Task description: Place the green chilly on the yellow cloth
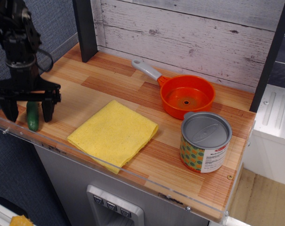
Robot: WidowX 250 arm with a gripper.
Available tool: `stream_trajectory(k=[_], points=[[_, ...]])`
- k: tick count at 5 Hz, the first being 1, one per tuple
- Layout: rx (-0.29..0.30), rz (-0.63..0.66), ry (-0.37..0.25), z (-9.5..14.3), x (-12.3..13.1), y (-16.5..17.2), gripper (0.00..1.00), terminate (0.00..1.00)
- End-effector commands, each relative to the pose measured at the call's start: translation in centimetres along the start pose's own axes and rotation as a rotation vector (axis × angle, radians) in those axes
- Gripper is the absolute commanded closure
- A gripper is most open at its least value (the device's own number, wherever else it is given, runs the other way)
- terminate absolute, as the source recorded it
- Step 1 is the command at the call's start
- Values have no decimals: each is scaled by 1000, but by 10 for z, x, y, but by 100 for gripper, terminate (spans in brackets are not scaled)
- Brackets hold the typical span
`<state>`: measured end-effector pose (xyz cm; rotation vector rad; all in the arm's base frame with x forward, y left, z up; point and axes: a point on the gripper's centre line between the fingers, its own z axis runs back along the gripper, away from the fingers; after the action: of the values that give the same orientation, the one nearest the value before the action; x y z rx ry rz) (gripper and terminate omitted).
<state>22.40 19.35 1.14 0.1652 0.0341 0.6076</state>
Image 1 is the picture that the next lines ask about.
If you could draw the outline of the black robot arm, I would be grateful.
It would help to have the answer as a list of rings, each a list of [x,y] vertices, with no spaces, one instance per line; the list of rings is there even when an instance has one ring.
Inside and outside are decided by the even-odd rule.
[[[37,61],[40,34],[22,0],[0,0],[0,44],[6,54],[9,79],[0,80],[0,107],[7,119],[16,121],[18,101],[42,103],[44,120],[52,120],[55,104],[61,101],[60,85],[41,78]]]

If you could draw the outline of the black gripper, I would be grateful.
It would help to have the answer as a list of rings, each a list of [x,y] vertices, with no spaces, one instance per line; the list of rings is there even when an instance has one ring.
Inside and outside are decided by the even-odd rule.
[[[47,81],[39,75],[38,66],[32,64],[7,64],[11,78],[0,80],[0,106],[6,118],[16,122],[16,100],[42,101],[45,122],[52,120],[54,103],[61,101],[59,84]]]

